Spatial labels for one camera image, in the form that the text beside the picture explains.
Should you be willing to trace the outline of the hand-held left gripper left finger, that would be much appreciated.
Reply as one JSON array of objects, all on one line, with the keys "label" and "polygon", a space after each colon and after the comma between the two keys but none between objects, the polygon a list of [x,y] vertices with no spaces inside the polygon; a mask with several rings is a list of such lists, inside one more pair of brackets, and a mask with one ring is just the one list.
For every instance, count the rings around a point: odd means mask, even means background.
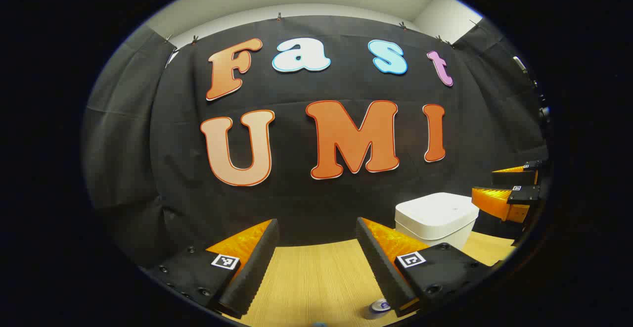
[{"label": "hand-held left gripper left finger", "polygon": [[190,245],[144,273],[194,304],[240,319],[258,293],[278,241],[278,220],[269,219],[212,245]]}]

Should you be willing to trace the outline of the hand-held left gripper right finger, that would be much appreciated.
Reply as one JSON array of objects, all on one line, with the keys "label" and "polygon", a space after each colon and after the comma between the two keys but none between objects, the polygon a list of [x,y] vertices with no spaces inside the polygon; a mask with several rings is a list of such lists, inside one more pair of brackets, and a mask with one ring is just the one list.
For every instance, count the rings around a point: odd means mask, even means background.
[{"label": "hand-held left gripper right finger", "polygon": [[384,298],[403,317],[455,301],[486,279],[495,266],[449,243],[427,245],[364,217],[356,237]]}]

